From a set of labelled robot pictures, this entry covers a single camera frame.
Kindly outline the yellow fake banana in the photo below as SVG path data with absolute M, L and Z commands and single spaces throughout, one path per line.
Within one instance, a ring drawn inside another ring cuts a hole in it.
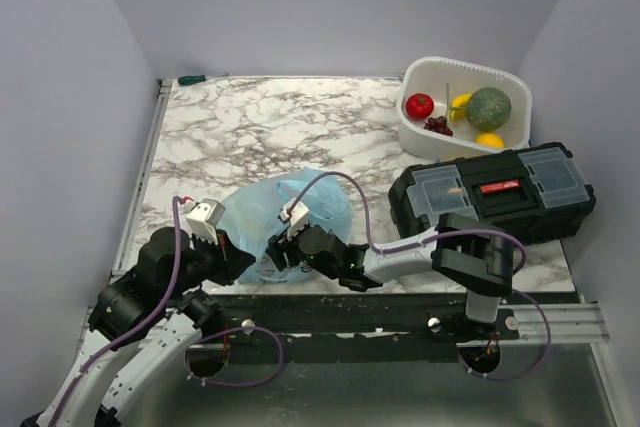
M 448 118 L 450 121 L 457 121 L 466 117 L 466 107 L 471 98 L 471 93 L 465 93 L 455 97 L 448 108 Z

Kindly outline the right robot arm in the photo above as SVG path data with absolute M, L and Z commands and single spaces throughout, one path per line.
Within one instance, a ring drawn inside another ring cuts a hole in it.
M 460 326 L 467 336 L 480 339 L 496 327 L 500 301 L 512 291 L 514 250 L 522 248 L 497 227 L 448 213 L 420 234 L 380 245 L 346 244 L 300 220 L 272 236 L 266 254 L 279 270 L 304 264 L 357 292 L 437 272 L 466 289 Z

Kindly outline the red fake tomato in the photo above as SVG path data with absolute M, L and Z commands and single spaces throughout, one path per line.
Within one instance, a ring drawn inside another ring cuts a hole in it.
M 424 120 L 433 113 L 435 103 L 431 96 L 424 93 L 415 93 L 407 98 L 405 109 L 410 119 Z

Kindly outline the dark red fake fruit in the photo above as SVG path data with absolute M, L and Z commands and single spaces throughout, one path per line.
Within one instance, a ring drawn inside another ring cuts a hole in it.
M 453 131 L 449 128 L 447 118 L 444 116 L 429 117 L 426 120 L 424 129 L 448 137 L 453 136 Z

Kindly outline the green fake melon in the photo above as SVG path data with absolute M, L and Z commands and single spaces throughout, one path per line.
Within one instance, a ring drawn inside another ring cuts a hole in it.
M 510 97 L 495 87 L 483 87 L 475 91 L 465 108 L 468 123 L 473 128 L 485 132 L 503 127 L 509 121 L 511 112 Z

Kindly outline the yellow fake lemon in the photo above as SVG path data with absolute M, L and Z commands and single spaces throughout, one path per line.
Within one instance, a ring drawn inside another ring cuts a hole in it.
M 480 132 L 475 141 L 480 145 L 491 148 L 503 149 L 505 147 L 504 140 L 494 132 Z

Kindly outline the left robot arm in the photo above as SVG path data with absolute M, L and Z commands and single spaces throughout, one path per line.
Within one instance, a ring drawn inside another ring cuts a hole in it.
M 225 231 L 208 243 L 172 227 L 156 230 L 124 276 L 101 290 L 84 344 L 59 393 L 25 426 L 121 426 L 142 391 L 189 342 L 226 328 L 201 285 L 231 285 L 256 261 Z

